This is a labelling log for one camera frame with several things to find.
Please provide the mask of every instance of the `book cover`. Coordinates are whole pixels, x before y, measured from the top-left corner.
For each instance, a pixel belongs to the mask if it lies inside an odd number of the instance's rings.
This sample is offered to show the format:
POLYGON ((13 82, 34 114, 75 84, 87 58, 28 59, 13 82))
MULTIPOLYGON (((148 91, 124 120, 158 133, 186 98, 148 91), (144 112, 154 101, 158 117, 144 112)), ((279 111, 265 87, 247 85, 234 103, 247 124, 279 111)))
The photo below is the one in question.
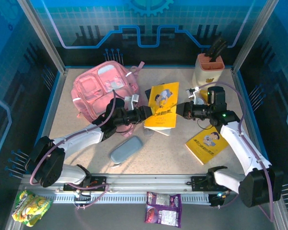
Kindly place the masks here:
POLYGON ((208 126, 207 130, 203 130, 186 143, 187 148, 202 165, 228 146, 227 141, 216 128, 210 127, 208 126))
POLYGON ((153 86, 148 106, 153 115, 145 120, 144 126, 154 130, 175 128, 176 105, 179 82, 153 86))

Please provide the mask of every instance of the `table surface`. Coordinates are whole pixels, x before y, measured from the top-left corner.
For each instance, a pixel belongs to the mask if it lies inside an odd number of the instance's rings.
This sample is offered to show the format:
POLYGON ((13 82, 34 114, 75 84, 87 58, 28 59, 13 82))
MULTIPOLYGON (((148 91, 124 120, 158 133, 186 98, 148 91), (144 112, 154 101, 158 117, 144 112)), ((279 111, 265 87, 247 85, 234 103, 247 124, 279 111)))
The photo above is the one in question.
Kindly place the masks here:
MULTIPOLYGON (((63 87, 55 119, 51 128, 50 138, 62 137, 89 125, 84 118, 77 118, 78 110, 72 103, 71 90, 73 81, 87 69, 70 69, 63 87)), ((148 103, 145 90, 154 85, 170 82, 180 82, 178 103, 189 101, 186 89, 192 87, 193 69, 142 69, 139 73, 138 83, 140 97, 148 103)), ((234 86, 229 69, 225 69, 219 81, 234 86)), ((236 93, 224 87, 228 109, 235 111, 238 117, 242 116, 241 106, 236 93)), ((202 127, 209 125, 209 121, 200 121, 202 127)), ((192 120, 177 116, 176 128, 171 130, 169 137, 154 132, 151 137, 146 137, 143 124, 137 125, 134 135, 138 136, 144 146, 128 158, 119 167, 113 167, 109 154, 126 138, 114 134, 109 139, 89 146, 74 153, 65 160, 65 164, 81 164, 91 173, 127 173, 127 174, 202 174, 211 167, 225 165, 233 172, 243 173, 242 166, 230 146, 221 151, 211 161, 201 165, 199 161, 185 147, 185 143, 202 129, 192 120)))

